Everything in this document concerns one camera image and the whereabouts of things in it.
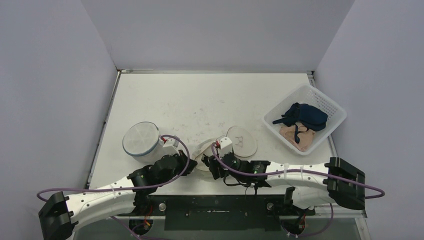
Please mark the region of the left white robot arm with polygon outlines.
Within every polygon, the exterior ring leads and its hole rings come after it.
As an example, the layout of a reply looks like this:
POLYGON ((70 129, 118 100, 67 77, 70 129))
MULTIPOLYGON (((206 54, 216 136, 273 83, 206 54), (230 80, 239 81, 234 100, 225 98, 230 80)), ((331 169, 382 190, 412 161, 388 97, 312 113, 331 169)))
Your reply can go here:
POLYGON ((144 197, 176 176, 189 175, 197 164, 179 150, 109 185, 69 195, 55 192, 38 212, 42 236, 45 240, 66 240, 80 228, 112 216, 144 215, 149 210, 144 197))

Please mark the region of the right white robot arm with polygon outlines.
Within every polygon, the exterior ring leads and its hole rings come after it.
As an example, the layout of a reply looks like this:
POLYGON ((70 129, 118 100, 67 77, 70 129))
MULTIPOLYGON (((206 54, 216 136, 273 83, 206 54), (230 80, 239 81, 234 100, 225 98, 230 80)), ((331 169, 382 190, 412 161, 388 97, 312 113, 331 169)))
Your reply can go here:
POLYGON ((282 207, 290 215, 301 209, 336 203, 351 210, 365 209, 365 173, 340 157, 312 165, 241 160, 233 153, 219 163, 213 155, 202 155, 213 178, 232 176, 245 188, 286 186, 282 207))

